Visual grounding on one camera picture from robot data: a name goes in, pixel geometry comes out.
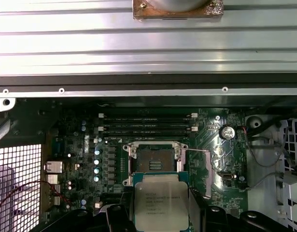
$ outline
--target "motherboard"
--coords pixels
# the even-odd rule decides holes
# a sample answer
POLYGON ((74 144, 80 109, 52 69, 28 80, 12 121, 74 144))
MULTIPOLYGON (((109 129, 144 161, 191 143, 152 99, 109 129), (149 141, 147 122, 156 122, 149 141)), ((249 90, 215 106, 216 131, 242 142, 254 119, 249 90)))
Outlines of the motherboard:
POLYGON ((65 109, 48 161, 61 162, 62 168, 48 176, 72 205, 51 202, 64 210, 97 212, 119 203, 133 173, 187 171, 190 187, 238 217, 248 209, 242 125, 240 109, 65 109), (236 128, 233 139, 220 136, 225 125, 236 128))

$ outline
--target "gray cable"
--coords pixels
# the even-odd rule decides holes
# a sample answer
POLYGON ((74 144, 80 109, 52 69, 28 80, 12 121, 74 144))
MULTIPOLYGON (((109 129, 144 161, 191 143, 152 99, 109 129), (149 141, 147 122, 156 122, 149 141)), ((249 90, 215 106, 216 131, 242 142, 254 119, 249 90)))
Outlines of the gray cable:
POLYGON ((267 175, 265 175, 263 178, 261 178, 257 183, 255 183, 254 185, 247 187, 245 190, 251 190, 254 189, 255 187, 257 187, 258 185, 260 185, 263 181, 265 181, 268 177, 272 176, 272 175, 276 175, 276 176, 280 176, 282 177, 283 173, 279 173, 279 172, 273 172, 273 173, 269 173, 267 175))
POLYGON ((280 148, 282 152, 280 152, 278 158, 272 164, 270 164, 270 165, 263 165, 263 164, 259 163, 259 161, 256 159, 256 156, 255 156, 252 148, 250 147, 250 142, 249 142, 248 136, 247 136, 247 134, 244 133, 244 136, 245 136, 245 139, 246 139, 246 143, 247 143, 247 148, 248 148, 251 156, 253 157, 253 159, 257 163, 257 165, 259 165, 260 167, 263 167, 263 168, 270 168, 270 167, 274 166, 279 161, 280 156, 282 155, 282 153, 285 150, 284 146, 285 146, 285 143, 286 143, 286 139, 288 137, 288 132, 289 132, 289 127, 286 128, 286 131, 285 131, 285 134, 284 134, 284 140, 283 140, 283 143, 282 143, 281 148, 280 148))
MULTIPOLYGON (((267 141, 269 142, 270 140, 272 140, 274 142, 274 144, 276 144, 277 146, 281 147, 282 144, 273 140, 273 139, 270 139, 270 138, 267 138, 267 137, 264 137, 264 136, 257 136, 257 137, 251 137, 249 138, 249 141, 257 141, 257 140, 264 140, 264 141, 267 141)), ((291 156, 289 154, 289 152, 283 148, 282 149, 282 152, 283 152, 283 155, 285 157, 285 159, 287 160, 288 164, 290 165, 291 168, 294 168, 296 166, 296 163, 295 163, 295 160, 292 160, 291 159, 291 156)))

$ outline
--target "cpu socket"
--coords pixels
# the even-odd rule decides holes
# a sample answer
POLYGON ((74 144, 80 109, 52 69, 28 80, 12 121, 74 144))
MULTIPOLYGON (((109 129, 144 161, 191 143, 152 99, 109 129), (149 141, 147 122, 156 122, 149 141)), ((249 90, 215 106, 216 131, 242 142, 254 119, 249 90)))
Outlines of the cpu socket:
POLYGON ((128 152, 128 179, 124 186, 132 186, 134 172, 182 172, 188 146, 174 141, 134 141, 123 146, 128 152))

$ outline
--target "red wire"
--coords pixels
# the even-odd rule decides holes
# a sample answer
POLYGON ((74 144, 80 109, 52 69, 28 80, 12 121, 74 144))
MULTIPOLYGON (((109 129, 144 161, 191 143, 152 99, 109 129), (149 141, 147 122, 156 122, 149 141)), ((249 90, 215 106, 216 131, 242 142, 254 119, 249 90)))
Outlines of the red wire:
POLYGON ((57 190, 54 188, 54 186, 50 183, 48 183, 47 181, 44 180, 36 180, 36 181, 31 181, 28 182, 26 184, 23 184, 21 186, 16 187, 15 189, 13 189, 1 202, 0 202, 0 207, 2 206, 2 204, 9 198, 11 197, 15 192, 17 192, 19 189, 21 189, 23 186, 29 185, 29 184, 33 184, 33 183, 46 183, 48 184, 51 189, 66 203, 71 203, 70 200, 68 200, 67 198, 65 198, 64 196, 62 196, 59 192, 57 192, 57 190))
POLYGON ((247 131, 246 131, 245 127, 242 127, 242 128, 243 128, 243 130, 244 130, 244 133, 247 134, 247 131))

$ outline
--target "green circuit board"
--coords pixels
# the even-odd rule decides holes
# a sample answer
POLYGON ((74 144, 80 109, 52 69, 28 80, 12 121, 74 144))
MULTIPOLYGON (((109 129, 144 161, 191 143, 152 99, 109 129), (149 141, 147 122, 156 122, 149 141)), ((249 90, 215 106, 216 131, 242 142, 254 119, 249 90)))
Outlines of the green circuit board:
MULTIPOLYGON (((189 185, 208 195, 209 204, 226 209, 235 217, 248 210, 246 147, 242 131, 236 131, 232 140, 222 140, 219 129, 223 125, 244 125, 244 114, 239 109, 222 108, 107 108, 76 112, 62 112, 58 123, 59 136, 53 139, 53 156, 64 157, 65 171, 60 175, 62 193, 72 199, 73 207, 94 211, 96 198, 116 203, 128 179, 129 156, 124 146, 134 141, 177 141, 192 149, 186 151, 185 171, 189 172, 189 185), (210 163, 211 181, 208 181, 210 163), (231 180, 219 174, 231 174, 231 180), (68 189, 68 181, 76 188, 68 189)), ((168 145, 141 145, 138 159, 132 159, 132 171, 164 168, 175 171, 176 161, 171 159, 168 145), (168 158, 145 163, 147 153, 168 158)))

